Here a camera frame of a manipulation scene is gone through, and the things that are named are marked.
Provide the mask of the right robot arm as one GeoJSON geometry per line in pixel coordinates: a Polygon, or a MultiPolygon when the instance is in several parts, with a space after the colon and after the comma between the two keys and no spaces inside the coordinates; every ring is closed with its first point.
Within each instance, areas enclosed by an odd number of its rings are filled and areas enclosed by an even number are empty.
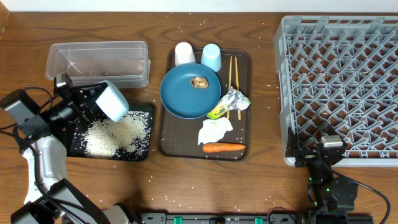
{"type": "Polygon", "coordinates": [[[301,149],[291,128],[288,129],[286,157],[295,159],[295,167],[306,167],[309,173],[308,199],[315,207],[301,213],[296,223],[348,223],[348,212],[354,210],[358,185],[335,175],[332,165],[343,158],[347,143],[329,126],[315,149],[301,149]]]}

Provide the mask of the light blue bowl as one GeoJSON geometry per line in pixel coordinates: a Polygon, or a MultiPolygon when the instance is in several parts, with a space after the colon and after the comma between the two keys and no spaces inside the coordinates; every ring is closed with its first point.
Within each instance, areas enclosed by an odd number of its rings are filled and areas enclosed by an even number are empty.
{"type": "Polygon", "coordinates": [[[105,80],[100,82],[100,84],[106,84],[106,88],[96,99],[95,103],[108,118],[114,122],[119,122],[129,111],[129,104],[112,82],[105,80]]]}

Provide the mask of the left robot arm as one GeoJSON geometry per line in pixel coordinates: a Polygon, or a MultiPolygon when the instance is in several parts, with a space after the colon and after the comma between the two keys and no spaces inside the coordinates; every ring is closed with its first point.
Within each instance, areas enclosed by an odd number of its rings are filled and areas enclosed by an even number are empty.
{"type": "Polygon", "coordinates": [[[46,111],[18,89],[1,100],[1,108],[17,123],[10,134],[18,143],[29,167],[29,187],[24,205],[11,215],[11,223],[134,223],[134,216],[121,203],[101,210],[67,177],[67,149],[72,126],[88,124],[97,110],[112,121],[127,113],[128,103],[111,82],[72,87],[54,86],[62,100],[46,111]]]}

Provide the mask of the dark blue plate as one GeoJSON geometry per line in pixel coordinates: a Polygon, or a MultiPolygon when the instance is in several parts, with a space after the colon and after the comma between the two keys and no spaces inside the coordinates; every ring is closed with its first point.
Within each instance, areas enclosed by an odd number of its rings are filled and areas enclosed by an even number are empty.
{"type": "Polygon", "coordinates": [[[221,83],[208,67],[197,63],[186,63],[172,68],[165,74],[160,85],[163,106],[183,119],[196,119],[207,115],[219,102],[221,83]],[[207,88],[195,88],[192,78],[206,78],[207,88]]]}

